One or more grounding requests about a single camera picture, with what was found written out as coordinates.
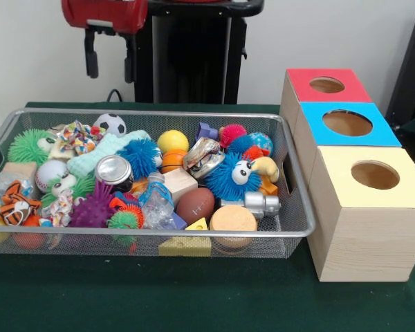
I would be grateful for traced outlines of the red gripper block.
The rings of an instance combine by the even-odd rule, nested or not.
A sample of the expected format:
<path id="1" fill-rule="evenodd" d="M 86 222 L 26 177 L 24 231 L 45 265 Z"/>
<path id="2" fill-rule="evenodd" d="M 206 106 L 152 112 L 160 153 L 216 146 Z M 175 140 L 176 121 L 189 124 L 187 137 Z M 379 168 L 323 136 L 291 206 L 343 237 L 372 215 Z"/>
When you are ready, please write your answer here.
<path id="1" fill-rule="evenodd" d="M 65 20 L 72 27 L 86 28 L 84 52 L 86 74 L 95 79 L 99 75 L 98 56 L 94 50 L 95 28 L 112 28 L 123 35 L 126 45 L 124 79 L 130 84 L 136 81 L 136 34 L 145 24 L 148 1 L 62 1 Z"/>

